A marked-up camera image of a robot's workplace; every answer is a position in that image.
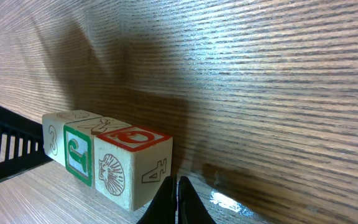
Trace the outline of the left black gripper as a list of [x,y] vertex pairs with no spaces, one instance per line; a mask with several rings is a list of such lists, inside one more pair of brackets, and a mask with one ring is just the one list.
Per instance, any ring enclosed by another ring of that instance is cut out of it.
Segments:
[[50,161],[42,125],[0,106],[0,182]]

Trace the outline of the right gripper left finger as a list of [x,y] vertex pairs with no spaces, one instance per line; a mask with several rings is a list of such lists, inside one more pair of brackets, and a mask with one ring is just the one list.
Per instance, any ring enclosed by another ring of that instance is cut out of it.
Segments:
[[177,177],[166,177],[137,224],[175,224]]

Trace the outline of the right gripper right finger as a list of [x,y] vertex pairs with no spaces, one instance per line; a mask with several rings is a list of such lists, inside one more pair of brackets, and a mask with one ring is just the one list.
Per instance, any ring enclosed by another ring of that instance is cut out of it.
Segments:
[[178,184],[178,223],[216,224],[203,205],[188,177],[181,176]]

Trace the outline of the yellow edged wooden block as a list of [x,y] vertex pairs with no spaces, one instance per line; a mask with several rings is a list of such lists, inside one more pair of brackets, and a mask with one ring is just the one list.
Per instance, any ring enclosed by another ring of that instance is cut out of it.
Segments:
[[65,167],[63,127],[67,123],[101,118],[102,115],[85,110],[62,111],[42,115],[45,154]]

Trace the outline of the blue edged picture block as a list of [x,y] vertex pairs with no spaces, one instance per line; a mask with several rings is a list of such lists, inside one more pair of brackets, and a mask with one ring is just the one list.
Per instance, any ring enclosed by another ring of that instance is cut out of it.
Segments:
[[129,126],[97,135],[94,148],[96,190],[130,212],[151,201],[171,174],[167,134]]

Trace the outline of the green letter J block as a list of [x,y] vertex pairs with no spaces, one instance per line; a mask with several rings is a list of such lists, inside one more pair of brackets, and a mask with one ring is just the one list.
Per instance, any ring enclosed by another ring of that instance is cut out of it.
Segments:
[[97,135],[128,127],[114,118],[74,121],[63,126],[65,167],[87,186],[94,187],[94,139]]

